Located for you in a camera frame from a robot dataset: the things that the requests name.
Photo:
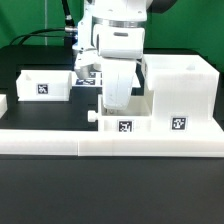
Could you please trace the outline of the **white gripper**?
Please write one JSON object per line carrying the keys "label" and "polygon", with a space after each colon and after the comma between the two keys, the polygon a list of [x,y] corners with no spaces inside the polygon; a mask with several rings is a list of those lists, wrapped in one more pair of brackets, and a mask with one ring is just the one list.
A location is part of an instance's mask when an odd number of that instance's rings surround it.
{"label": "white gripper", "polygon": [[111,110],[125,110],[132,92],[136,61],[103,58],[101,69],[104,107]]}

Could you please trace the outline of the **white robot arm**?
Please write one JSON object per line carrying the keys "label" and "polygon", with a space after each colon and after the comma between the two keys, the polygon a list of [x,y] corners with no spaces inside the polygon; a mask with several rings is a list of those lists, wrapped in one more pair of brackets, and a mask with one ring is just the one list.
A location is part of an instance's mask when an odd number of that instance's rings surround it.
{"label": "white robot arm", "polygon": [[178,0],[84,0],[78,23],[74,71],[81,79],[102,73],[103,105],[124,110],[129,104],[137,62],[143,57],[147,14],[164,13]]}

